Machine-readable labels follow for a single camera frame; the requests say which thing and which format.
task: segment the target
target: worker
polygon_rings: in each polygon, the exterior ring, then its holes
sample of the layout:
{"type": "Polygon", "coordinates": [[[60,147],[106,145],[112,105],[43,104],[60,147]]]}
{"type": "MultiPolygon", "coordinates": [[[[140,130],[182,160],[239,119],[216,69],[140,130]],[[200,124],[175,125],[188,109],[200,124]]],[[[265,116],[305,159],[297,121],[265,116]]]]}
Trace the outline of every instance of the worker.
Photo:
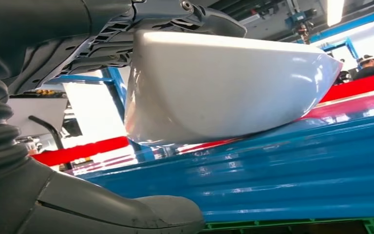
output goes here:
{"type": "Polygon", "coordinates": [[[342,70],[340,71],[338,77],[336,78],[336,80],[334,82],[334,85],[345,84],[345,83],[348,83],[348,82],[352,81],[351,74],[346,69],[345,60],[342,58],[340,61],[343,62],[343,67],[342,67],[342,70]]]}
{"type": "Polygon", "coordinates": [[[357,60],[362,69],[354,76],[354,80],[374,76],[374,56],[365,55],[357,60]]]}

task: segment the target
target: green floor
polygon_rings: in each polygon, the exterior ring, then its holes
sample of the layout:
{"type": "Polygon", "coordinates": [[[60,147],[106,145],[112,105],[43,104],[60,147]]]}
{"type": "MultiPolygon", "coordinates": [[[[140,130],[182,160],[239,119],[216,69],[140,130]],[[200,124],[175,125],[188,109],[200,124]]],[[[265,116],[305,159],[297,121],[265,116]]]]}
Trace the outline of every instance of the green floor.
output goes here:
{"type": "Polygon", "coordinates": [[[207,234],[374,234],[374,218],[219,222],[207,223],[203,232],[207,234]]]}

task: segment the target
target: red barrier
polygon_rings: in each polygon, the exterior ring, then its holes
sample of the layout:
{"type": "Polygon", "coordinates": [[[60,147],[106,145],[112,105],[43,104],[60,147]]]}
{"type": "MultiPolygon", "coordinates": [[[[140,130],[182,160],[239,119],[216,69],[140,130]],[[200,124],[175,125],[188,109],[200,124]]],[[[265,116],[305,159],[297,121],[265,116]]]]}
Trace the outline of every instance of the red barrier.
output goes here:
{"type": "Polygon", "coordinates": [[[39,162],[48,166],[55,166],[62,163],[68,163],[79,158],[91,157],[99,153],[124,148],[129,145],[125,136],[102,140],[96,143],[79,145],[73,148],[48,151],[39,155],[32,155],[39,162]]]}
{"type": "Polygon", "coordinates": [[[320,102],[333,101],[374,91],[374,76],[335,85],[320,102]]]}

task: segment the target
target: white hard hat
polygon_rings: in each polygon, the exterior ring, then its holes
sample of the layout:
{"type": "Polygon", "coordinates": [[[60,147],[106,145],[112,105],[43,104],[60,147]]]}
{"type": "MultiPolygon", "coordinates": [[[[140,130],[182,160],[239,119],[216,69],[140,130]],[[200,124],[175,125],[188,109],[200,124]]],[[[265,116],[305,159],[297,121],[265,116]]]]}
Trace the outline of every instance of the white hard hat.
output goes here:
{"type": "Polygon", "coordinates": [[[372,60],[372,59],[374,59],[374,56],[372,56],[372,55],[364,55],[363,57],[360,57],[360,58],[357,59],[357,63],[363,64],[363,63],[365,63],[365,62],[367,62],[369,60],[372,60]]]}

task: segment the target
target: ceiling light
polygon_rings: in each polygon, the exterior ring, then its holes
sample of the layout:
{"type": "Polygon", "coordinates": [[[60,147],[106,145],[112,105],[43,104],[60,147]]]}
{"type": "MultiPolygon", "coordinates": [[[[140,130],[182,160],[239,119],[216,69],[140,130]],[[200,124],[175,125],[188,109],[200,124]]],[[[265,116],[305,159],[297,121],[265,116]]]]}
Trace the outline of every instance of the ceiling light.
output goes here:
{"type": "Polygon", "coordinates": [[[328,0],[328,25],[329,27],[342,20],[343,5],[345,0],[328,0]]]}

